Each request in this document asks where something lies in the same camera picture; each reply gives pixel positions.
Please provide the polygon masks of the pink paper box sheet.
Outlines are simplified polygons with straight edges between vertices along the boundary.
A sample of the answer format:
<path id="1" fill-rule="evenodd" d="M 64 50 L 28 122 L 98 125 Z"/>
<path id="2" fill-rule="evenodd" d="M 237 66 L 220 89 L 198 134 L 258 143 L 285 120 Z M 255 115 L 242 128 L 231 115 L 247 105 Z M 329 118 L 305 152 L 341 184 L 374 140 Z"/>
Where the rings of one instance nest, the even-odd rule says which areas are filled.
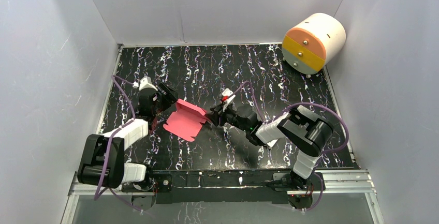
<path id="1" fill-rule="evenodd" d="M 187 142 L 194 142 L 207 121 L 206 111 L 183 99 L 178 99 L 175 106 L 176 111 L 170 114 L 164 129 Z"/>

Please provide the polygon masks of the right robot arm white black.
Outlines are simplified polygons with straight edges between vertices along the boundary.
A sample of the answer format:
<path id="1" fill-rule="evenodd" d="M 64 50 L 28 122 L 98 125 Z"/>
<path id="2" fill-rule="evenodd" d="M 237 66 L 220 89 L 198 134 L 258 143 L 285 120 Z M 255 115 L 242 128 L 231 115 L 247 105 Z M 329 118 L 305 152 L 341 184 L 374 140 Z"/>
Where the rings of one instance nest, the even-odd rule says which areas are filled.
<path id="1" fill-rule="evenodd" d="M 303 105 L 291 107 L 272 121 L 263 122 L 249 105 L 237 109 L 219 104 L 212 107 L 206 118 L 214 126 L 232 125 L 245 132 L 253 145 L 271 148 L 285 138 L 299 150 L 291 171 L 274 173 L 263 183 L 276 191 L 304 190 L 312 183 L 312 174 L 323 149 L 333 134 L 332 125 Z"/>

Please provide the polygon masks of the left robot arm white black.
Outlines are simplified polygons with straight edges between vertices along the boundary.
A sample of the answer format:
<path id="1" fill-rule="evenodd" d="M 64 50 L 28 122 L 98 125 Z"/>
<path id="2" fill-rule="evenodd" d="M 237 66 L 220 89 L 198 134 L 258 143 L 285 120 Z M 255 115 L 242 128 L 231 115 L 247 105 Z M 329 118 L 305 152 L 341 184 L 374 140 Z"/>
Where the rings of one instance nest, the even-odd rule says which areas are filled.
<path id="1" fill-rule="evenodd" d="M 178 94 L 165 83 L 140 83 L 137 88 L 138 99 L 130 106 L 127 123 L 87 137 L 77 173 L 80 183 L 115 189 L 134 182 L 142 191 L 154 186 L 155 178 L 148 166 L 125 161 L 125 151 L 149 135 L 153 121 L 177 102 Z"/>

